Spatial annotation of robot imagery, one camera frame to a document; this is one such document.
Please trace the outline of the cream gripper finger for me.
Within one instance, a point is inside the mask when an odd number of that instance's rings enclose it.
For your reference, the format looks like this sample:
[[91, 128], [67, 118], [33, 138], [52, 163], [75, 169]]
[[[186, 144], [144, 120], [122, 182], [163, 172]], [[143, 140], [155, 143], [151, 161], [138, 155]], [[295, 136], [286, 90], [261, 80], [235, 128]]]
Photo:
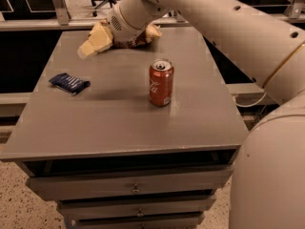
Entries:
[[150, 24], [145, 30], [145, 39], [147, 43], [152, 43], [153, 40], [158, 39], [162, 36], [160, 27], [155, 24]]
[[112, 46], [112, 32], [106, 21], [97, 22], [89, 33], [88, 39], [78, 48], [77, 54], [85, 59], [109, 49]]

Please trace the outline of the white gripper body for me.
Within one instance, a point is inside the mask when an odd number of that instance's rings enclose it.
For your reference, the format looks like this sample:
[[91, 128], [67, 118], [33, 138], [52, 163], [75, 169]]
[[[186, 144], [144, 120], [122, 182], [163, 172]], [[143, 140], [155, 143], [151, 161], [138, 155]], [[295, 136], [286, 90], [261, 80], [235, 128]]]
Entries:
[[124, 43], [136, 39], [150, 22], [150, 13], [144, 7], [122, 7], [115, 5], [107, 15], [107, 24], [116, 42]]

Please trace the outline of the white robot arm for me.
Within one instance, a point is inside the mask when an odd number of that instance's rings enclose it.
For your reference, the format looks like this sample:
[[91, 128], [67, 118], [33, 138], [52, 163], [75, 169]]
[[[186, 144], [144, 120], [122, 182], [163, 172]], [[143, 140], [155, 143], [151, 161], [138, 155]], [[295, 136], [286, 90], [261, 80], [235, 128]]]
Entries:
[[278, 105], [234, 164], [230, 229], [305, 229], [305, 33], [237, 0], [122, 0], [94, 25], [82, 58], [134, 46], [176, 10]]

